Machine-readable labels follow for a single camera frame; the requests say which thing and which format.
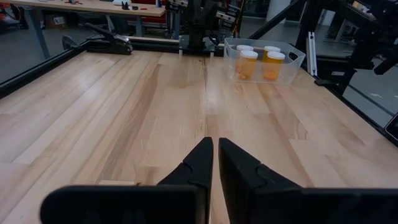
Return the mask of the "black phone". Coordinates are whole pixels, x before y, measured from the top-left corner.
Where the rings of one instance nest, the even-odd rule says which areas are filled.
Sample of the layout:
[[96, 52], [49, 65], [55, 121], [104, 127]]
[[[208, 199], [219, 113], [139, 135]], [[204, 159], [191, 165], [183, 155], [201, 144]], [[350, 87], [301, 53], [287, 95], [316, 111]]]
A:
[[398, 113], [386, 124], [384, 130], [392, 139], [398, 141]]

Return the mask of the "black equipment stand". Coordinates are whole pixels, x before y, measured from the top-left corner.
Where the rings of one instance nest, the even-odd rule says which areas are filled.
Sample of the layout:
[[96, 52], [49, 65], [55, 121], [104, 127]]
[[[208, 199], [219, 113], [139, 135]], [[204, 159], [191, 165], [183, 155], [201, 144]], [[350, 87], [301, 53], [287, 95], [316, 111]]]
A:
[[315, 84], [342, 94], [358, 69], [382, 75], [398, 63], [398, 0], [295, 0], [305, 3], [304, 17], [296, 48], [305, 47], [308, 32], [313, 32], [322, 10], [327, 9], [356, 26], [354, 49], [343, 58], [317, 55]]

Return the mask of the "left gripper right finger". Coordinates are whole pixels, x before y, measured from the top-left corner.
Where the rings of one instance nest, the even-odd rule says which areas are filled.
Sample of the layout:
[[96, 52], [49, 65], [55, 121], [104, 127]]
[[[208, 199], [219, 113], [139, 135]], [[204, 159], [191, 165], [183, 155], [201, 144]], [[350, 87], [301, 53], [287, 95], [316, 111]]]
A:
[[227, 138], [218, 152], [230, 224], [398, 224], [398, 189], [301, 187]]

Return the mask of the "white metal bracket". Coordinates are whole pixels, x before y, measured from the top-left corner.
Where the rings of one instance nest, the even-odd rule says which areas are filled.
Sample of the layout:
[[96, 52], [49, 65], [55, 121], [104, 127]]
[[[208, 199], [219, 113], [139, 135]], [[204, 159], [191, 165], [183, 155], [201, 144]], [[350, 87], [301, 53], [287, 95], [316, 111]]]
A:
[[318, 76], [317, 53], [316, 53], [314, 32], [308, 32], [308, 37], [307, 37], [307, 72], [313, 77]]

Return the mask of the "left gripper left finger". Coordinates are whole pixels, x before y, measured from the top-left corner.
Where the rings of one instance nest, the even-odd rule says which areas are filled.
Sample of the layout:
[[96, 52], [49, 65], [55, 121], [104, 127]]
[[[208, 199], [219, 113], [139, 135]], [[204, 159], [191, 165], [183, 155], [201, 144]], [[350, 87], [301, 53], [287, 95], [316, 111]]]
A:
[[213, 141], [203, 138], [156, 185], [69, 185], [48, 194], [42, 224], [209, 224]]

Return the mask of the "clear plastic bin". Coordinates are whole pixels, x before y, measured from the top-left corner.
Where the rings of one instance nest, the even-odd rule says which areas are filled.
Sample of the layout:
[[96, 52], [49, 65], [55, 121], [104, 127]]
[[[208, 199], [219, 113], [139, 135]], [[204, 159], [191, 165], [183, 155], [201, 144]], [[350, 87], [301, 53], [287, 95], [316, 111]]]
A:
[[[236, 50], [237, 45], [248, 45], [254, 48], [254, 52], [258, 53], [256, 69], [254, 76], [251, 80], [240, 80], [238, 73], [236, 72], [236, 58], [238, 51]], [[280, 52], [285, 55], [284, 62], [279, 72], [278, 79], [276, 81], [269, 81], [264, 79], [264, 62], [262, 57], [264, 55], [264, 46], [274, 46], [280, 48]], [[269, 40], [252, 40], [252, 39], [235, 39], [227, 38], [224, 40], [224, 72], [226, 76], [237, 82], [252, 82], [252, 83], [272, 83], [272, 84], [283, 84], [289, 85], [292, 83], [296, 74], [300, 70], [300, 66], [305, 58], [305, 54], [294, 46], [278, 41]]]

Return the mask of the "wooden workbench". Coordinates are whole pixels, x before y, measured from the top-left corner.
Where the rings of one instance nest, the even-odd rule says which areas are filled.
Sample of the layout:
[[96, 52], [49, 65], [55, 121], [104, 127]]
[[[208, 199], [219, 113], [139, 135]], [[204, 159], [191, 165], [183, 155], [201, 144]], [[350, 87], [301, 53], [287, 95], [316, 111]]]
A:
[[100, 0], [79, 0], [78, 4], [70, 4], [66, 0], [0, 0], [0, 3], [14, 4], [24, 8], [25, 19], [36, 49], [42, 59], [50, 58], [50, 53], [40, 28], [40, 22], [35, 18], [41, 9], [100, 13], [106, 16], [135, 17], [137, 19], [136, 34], [139, 37], [143, 36], [143, 17], [161, 17], [165, 14], [165, 7], [157, 7], [154, 4], [132, 3], [132, 6], [138, 7], [137, 10], [123, 10], [120, 6], [116, 6], [111, 2]]

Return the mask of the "amber pill bottle white cap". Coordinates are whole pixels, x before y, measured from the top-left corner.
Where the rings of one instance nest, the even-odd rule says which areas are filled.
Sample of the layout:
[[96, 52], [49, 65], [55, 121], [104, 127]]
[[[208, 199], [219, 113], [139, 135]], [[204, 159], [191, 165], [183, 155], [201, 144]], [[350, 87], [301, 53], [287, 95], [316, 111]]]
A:
[[279, 76], [285, 55], [280, 52], [270, 51], [267, 53], [264, 62], [264, 79], [269, 81], [276, 81]]
[[267, 54], [269, 52], [280, 52], [280, 48], [274, 46], [264, 46], [264, 55], [262, 57], [262, 61], [265, 62], [268, 59]]
[[258, 53], [251, 50], [242, 50], [239, 55], [238, 78], [251, 80], [256, 69]]
[[248, 45], [237, 45], [236, 50], [238, 51], [237, 58], [236, 58], [236, 72], [239, 73], [240, 72], [240, 62], [239, 62], [240, 52], [243, 50], [253, 51], [254, 48], [251, 46], [248, 46]]

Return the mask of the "black stapler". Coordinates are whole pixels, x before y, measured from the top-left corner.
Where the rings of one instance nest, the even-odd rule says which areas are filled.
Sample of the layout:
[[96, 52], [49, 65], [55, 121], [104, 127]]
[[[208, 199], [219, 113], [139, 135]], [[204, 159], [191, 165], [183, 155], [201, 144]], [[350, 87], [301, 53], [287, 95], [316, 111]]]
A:
[[88, 27], [99, 34], [99, 37], [87, 38], [88, 43], [85, 44], [87, 52], [131, 55], [133, 46], [129, 38], [110, 32], [106, 29], [102, 29], [90, 23], [86, 23], [85, 27]]

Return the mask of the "black aluminium table frame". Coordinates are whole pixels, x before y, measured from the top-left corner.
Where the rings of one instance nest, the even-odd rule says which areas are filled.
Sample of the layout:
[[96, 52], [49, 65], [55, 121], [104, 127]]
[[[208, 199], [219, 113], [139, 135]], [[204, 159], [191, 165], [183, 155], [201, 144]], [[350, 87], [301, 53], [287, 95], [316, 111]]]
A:
[[[255, 31], [246, 39], [252, 40], [263, 40], [263, 36], [269, 32], [272, 28], [274, 28], [280, 21], [284, 20], [287, 15], [298, 7], [303, 7], [305, 9], [306, 4], [300, 4], [295, 2], [295, 0], [290, 3], [285, 9], [283, 9], [280, 13], [274, 16], [269, 22], [263, 25], [260, 29]], [[178, 0], [165, 0], [165, 13], [171, 12], [177, 15], [177, 19], [175, 21], [176, 28], [184, 28], [184, 32], [179, 33], [177, 39], [175, 40], [161, 40], [161, 39], [150, 39], [147, 37], [129, 37], [131, 44], [134, 50], [146, 50], [146, 51], [155, 51], [155, 52], [173, 52], [178, 53], [179, 43], [182, 35], [187, 33], [186, 25], [182, 25], [183, 22], [183, 11], [178, 6]], [[216, 13], [216, 18], [213, 23], [213, 37], [216, 37], [219, 44], [216, 46], [215, 56], [223, 56], [224, 55], [224, 40], [227, 38], [235, 38], [240, 39], [238, 37], [239, 27], [241, 25], [242, 19], [242, 9], [239, 6], [229, 5], [226, 7], [219, 7], [218, 12]], [[99, 37], [100, 35], [95, 32], [92, 37]], [[50, 57], [45, 59], [42, 63], [33, 66], [32, 68], [6, 80], [0, 82], [0, 98], [16, 91], [20, 87], [26, 85], [27, 83], [35, 80], [39, 76], [43, 75], [45, 72], [53, 69], [57, 65], [63, 63], [69, 58], [86, 51], [85, 44], [87, 44], [87, 39], [82, 43], [76, 43], [69, 36], [62, 37], [62, 45], [64, 51], [54, 57]], [[305, 40], [305, 47], [302, 49], [298, 49], [299, 51], [305, 54], [305, 58], [300, 66], [300, 68], [304, 68], [307, 70], [307, 40]], [[332, 90], [331, 88], [327, 88], [330, 92], [332, 92], [338, 98], [343, 96], [343, 93], [340, 94], [337, 91]]]

